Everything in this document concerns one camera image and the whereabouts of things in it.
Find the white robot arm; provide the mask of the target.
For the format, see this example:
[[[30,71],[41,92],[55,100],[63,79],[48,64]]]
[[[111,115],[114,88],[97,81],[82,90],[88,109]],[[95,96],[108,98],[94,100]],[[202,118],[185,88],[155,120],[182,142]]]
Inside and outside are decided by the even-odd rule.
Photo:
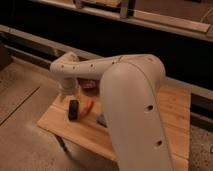
[[[158,107],[165,78],[151,54],[80,61],[72,52],[50,65],[60,91],[73,94],[78,78],[100,82],[100,101],[120,171],[175,171]]]

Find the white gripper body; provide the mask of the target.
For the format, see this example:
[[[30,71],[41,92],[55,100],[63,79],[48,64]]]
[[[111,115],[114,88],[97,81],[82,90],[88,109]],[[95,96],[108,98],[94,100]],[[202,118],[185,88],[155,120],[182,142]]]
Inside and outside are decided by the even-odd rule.
[[[66,78],[59,81],[60,100],[63,101],[67,96],[74,95],[78,90],[76,79]]]

